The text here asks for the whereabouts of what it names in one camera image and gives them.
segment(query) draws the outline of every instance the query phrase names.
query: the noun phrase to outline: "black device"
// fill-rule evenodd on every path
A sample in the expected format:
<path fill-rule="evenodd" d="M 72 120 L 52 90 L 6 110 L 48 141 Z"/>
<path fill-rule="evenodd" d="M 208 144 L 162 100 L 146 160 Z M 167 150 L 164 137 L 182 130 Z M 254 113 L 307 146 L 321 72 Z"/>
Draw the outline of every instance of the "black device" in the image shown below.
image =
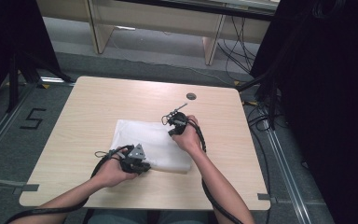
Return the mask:
<path fill-rule="evenodd" d="M 146 156 L 141 144 L 136 147 L 134 145 L 125 146 L 125 148 L 127 151 L 117 152 L 118 156 L 120 156 L 121 169 L 124 172 L 140 175 L 150 169 L 150 164 L 143 162 Z"/>
<path fill-rule="evenodd" d="M 184 105 L 179 106 L 178 108 L 174 109 L 172 112 L 170 112 L 168 115 L 162 116 L 161 122 L 162 124 L 170 124 L 170 126 L 174 125 L 175 128 L 168 131 L 168 134 L 172 136 L 173 134 L 182 134 L 185 131 L 188 119 L 186 115 L 182 112 L 178 112 L 179 109 L 187 105 L 185 103 Z"/>

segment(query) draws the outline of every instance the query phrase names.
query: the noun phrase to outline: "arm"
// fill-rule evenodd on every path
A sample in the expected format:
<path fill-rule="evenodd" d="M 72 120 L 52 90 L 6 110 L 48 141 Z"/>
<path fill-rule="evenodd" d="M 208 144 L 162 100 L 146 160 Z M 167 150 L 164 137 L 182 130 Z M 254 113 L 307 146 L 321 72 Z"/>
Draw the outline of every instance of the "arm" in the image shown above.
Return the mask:
<path fill-rule="evenodd" d="M 69 207 L 83 202 L 91 194 L 105 187 L 113 187 L 124 180 L 133 179 L 137 174 L 125 173 L 121 170 L 119 161 L 109 160 L 103 166 L 101 166 L 98 173 L 85 183 L 70 189 L 57 198 L 42 204 L 38 208 L 57 208 L 57 207 Z M 68 214 L 51 214 L 24 217 L 15 220 L 12 223 L 62 223 Z"/>
<path fill-rule="evenodd" d="M 188 116 L 188 118 L 198 124 L 194 116 Z M 255 223 L 252 214 L 240 194 L 238 194 L 201 149 L 200 139 L 195 129 L 187 124 L 185 131 L 181 135 L 173 135 L 172 139 L 182 150 L 186 151 L 197 164 L 202 178 L 214 199 L 242 223 Z M 231 223 L 228 218 L 224 217 L 215 208 L 213 210 L 219 223 Z"/>

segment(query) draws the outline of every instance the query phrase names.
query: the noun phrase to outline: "white cloth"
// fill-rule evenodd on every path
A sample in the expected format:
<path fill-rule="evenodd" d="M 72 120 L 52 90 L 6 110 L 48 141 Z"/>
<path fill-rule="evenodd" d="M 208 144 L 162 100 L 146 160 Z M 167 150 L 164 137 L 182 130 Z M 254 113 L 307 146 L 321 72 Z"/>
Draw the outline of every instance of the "white cloth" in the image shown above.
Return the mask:
<path fill-rule="evenodd" d="M 119 119 L 111 148 L 141 144 L 145 162 L 152 169 L 186 173 L 191 168 L 191 157 L 168 135 L 173 126 L 160 122 L 143 122 Z"/>

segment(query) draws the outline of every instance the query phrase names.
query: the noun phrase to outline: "table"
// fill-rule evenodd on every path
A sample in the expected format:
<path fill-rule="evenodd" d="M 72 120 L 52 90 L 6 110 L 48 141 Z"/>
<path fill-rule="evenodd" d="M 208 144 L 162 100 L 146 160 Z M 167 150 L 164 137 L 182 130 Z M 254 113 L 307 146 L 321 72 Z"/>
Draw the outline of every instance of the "table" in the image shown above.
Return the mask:
<path fill-rule="evenodd" d="M 196 100 L 186 99 L 190 92 Z M 20 203 L 38 206 L 89 179 L 94 152 L 110 148 L 118 119 L 160 122 L 184 102 L 181 111 L 196 115 L 216 167 L 251 210 L 269 209 L 257 199 L 267 190 L 237 91 L 101 77 L 77 80 L 28 181 L 39 189 L 23 192 Z M 86 207 L 211 210 L 200 180 L 194 162 L 186 175 L 150 170 L 96 192 Z"/>

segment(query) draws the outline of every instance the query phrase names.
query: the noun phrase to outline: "person's left hand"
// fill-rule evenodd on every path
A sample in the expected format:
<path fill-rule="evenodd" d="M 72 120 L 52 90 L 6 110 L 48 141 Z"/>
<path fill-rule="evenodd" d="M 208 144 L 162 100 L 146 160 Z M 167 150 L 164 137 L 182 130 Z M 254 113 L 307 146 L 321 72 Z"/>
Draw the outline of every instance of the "person's left hand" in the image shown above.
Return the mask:
<path fill-rule="evenodd" d="M 136 173 L 130 174 L 122 171 L 120 162 L 114 158 L 106 161 L 101 166 L 98 173 L 93 177 L 98 179 L 104 188 L 116 186 L 125 180 L 133 179 L 138 176 Z"/>

